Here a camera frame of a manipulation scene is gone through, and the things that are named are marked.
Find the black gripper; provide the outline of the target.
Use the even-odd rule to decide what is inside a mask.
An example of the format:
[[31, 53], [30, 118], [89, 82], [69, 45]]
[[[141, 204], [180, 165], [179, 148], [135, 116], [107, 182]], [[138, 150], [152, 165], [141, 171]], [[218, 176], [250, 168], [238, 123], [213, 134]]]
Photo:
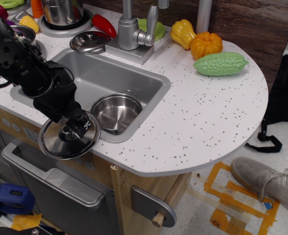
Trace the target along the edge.
[[84, 137], [91, 123], [75, 101], [77, 87], [70, 69], [53, 61], [22, 60], [21, 79], [23, 93], [34, 100], [36, 109], [54, 122], [67, 118], [67, 127]]

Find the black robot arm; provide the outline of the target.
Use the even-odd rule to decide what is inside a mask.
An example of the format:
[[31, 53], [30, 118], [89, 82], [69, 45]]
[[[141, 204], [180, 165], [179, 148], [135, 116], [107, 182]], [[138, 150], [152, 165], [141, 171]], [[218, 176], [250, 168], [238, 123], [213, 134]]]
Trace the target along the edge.
[[24, 94], [33, 99], [35, 109], [57, 123], [66, 118], [66, 125], [83, 138], [91, 122], [75, 101], [77, 87], [72, 72], [65, 66], [46, 61], [36, 46], [22, 39], [0, 17], [0, 76], [6, 83], [21, 86]]

